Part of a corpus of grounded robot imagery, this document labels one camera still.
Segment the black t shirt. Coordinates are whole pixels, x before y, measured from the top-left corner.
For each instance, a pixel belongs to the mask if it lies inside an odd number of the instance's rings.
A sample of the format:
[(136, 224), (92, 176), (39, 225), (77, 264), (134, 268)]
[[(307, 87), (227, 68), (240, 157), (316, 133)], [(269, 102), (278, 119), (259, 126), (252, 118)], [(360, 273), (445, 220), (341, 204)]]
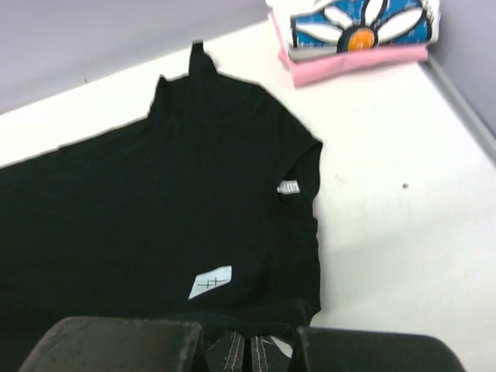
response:
[(291, 343), (320, 311), (322, 143), (202, 43), (148, 115), (1, 171), (1, 369), (72, 316)]

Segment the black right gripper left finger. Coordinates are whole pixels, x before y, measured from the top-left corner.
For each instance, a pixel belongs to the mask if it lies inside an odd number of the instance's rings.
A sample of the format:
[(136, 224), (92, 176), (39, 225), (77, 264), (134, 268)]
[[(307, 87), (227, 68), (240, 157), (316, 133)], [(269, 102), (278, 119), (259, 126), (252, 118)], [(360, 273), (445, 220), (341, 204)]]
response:
[(213, 347), (197, 322), (69, 317), (56, 323), (22, 371), (241, 371), (245, 339), (224, 333)]

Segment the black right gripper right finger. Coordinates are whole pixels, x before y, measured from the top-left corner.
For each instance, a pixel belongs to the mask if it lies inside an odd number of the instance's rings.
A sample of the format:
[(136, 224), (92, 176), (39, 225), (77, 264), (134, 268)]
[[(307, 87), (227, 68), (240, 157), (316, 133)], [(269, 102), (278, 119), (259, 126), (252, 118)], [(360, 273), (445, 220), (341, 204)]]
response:
[(462, 371), (431, 336), (345, 329), (298, 329), (290, 357), (268, 337), (250, 340), (251, 371)]

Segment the white daisy print t shirt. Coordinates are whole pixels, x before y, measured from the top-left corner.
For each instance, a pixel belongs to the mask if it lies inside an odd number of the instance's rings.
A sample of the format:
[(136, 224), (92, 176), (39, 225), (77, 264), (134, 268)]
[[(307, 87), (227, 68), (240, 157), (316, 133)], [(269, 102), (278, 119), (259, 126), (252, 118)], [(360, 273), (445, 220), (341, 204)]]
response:
[(378, 47), (429, 45), (439, 38), (440, 1), (268, 1), (293, 61)]

